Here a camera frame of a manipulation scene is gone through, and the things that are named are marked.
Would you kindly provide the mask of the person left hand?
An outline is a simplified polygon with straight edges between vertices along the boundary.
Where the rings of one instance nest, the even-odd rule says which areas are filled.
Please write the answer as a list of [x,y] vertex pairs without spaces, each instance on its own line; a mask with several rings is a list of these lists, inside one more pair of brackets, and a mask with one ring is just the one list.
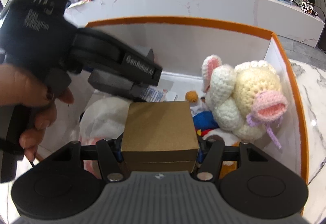
[[54,93],[29,71],[11,64],[2,64],[1,106],[17,104],[45,108],[36,114],[33,127],[24,131],[19,139],[26,158],[32,162],[46,129],[56,120]]

